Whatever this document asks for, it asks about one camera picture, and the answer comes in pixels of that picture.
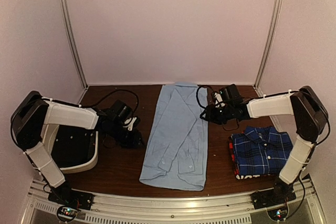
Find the light blue long sleeve shirt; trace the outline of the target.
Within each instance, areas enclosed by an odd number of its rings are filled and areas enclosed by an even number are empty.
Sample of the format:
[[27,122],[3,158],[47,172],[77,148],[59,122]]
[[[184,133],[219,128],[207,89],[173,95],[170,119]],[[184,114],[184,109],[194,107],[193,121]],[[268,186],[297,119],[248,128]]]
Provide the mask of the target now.
[[197,100],[207,90],[194,83],[162,86],[139,181],[145,185],[202,191],[206,182],[208,123]]

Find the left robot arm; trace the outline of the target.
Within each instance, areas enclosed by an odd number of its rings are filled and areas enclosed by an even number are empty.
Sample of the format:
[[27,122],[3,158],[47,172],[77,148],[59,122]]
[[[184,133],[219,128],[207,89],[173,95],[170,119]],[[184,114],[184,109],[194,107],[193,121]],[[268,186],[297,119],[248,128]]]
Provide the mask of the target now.
[[71,205],[75,192],[67,187],[66,174],[81,173],[98,162],[99,136],[109,136],[123,148],[144,144],[137,129],[140,118],[121,100],[111,107],[98,106],[108,95],[92,105],[72,104],[30,92],[11,116],[10,133],[39,171],[55,196]]

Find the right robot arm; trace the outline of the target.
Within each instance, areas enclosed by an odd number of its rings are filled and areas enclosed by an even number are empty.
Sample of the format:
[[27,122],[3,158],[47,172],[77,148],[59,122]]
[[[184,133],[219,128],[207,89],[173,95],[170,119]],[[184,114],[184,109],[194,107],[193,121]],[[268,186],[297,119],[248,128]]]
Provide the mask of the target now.
[[221,100],[202,106],[200,118],[217,125],[229,120],[257,119],[264,116],[292,115],[296,125],[296,140],[284,167],[278,175],[280,184],[269,192],[272,203],[279,204],[289,196],[289,188],[309,164],[325,127],[330,127],[329,115],[310,86],[299,90],[264,95],[257,98],[242,97],[231,84],[218,92]]

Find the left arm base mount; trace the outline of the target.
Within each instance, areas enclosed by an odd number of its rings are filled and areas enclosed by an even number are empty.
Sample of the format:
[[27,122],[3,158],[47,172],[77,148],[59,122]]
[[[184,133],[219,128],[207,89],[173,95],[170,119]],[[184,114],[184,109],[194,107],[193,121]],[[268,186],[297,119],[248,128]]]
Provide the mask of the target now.
[[50,187],[48,200],[59,204],[56,217],[62,222],[75,220],[82,210],[90,210],[94,195],[71,189],[69,186]]

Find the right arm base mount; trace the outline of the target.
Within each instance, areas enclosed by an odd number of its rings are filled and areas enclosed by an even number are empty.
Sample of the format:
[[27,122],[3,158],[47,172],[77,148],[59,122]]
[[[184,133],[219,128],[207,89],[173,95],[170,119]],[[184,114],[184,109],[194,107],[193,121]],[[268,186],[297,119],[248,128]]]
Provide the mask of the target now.
[[256,191],[251,194],[254,209],[266,208],[273,221],[284,221],[289,215],[288,202],[296,199],[293,185],[275,183],[272,189]]

